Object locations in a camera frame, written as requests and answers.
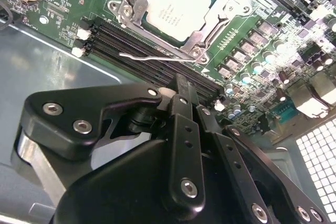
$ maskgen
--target black plastic bracket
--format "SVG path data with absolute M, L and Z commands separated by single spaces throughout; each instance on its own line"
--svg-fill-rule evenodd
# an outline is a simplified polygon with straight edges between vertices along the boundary
M 145 83 L 39 92 L 26 99 L 20 126 L 34 142 L 66 159 L 81 160 L 93 151 L 103 120 L 138 106 L 156 108 L 161 100 L 156 88 Z M 46 113 L 46 103 L 59 105 L 62 113 Z M 89 122 L 92 130 L 87 134 L 75 131 L 77 120 Z
M 220 157 L 223 169 L 233 185 L 233 191 L 238 199 L 242 218 L 245 223 L 273 223 L 271 215 L 250 176 L 250 173 L 236 147 L 234 141 L 221 134 L 221 128 L 214 115 L 206 107 L 196 108 L 200 122 L 202 137 L 209 142 L 210 150 Z
M 328 223 L 323 211 L 256 147 L 244 132 L 229 125 L 225 127 L 225 133 L 234 140 L 239 151 L 249 161 L 252 177 L 253 170 L 257 170 L 263 178 L 263 183 L 273 199 L 271 206 L 274 214 L 281 223 Z M 315 213 L 321 217 L 321 221 L 315 217 Z

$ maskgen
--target silver screw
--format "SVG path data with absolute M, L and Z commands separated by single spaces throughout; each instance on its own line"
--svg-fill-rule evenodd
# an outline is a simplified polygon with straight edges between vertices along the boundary
M 148 89 L 148 93 L 152 96 L 156 96 L 158 93 L 153 89 Z
M 318 212 L 316 212 L 315 209 L 311 208 L 310 211 L 313 214 L 313 216 L 315 217 L 315 219 L 317 219 L 319 222 L 322 222 L 322 217 L 319 215 Z
M 124 12 L 126 17 L 130 17 L 132 15 L 132 7 L 128 6 L 128 5 L 125 5 L 124 9 L 123 9 L 123 12 Z
M 261 206 L 259 206 L 258 204 L 253 203 L 253 205 L 252 205 L 252 211 L 253 211 L 254 215 L 257 217 L 257 219 L 261 223 L 267 223 L 267 221 L 268 221 L 267 214 L 261 208 Z
M 80 134 L 89 134 L 92 131 L 92 125 L 85 120 L 77 120 L 73 123 L 73 129 Z
M 300 216 L 302 217 L 302 219 L 304 219 L 307 222 L 310 221 L 309 214 L 302 207 L 298 207 L 298 212 L 299 212 Z
M 184 104 L 188 104 L 188 101 L 185 100 L 184 98 L 180 98 L 180 102 L 184 103 Z
M 43 105 L 43 111 L 48 115 L 61 115 L 63 112 L 63 108 L 57 103 L 48 102 Z
M 204 112 L 204 114 L 206 114 L 206 115 L 211 115 L 210 111 L 209 111 L 209 110 L 207 110 L 207 109 L 202 109 L 202 111 L 203 111 L 203 112 Z
M 192 54 L 193 57 L 197 57 L 201 54 L 201 49 L 199 47 L 194 47 L 191 50 L 191 54 Z
M 232 133 L 235 134 L 236 136 L 240 136 L 240 133 L 236 129 L 231 129 Z
M 196 198 L 197 187 L 189 179 L 184 179 L 181 182 L 182 192 L 189 198 Z

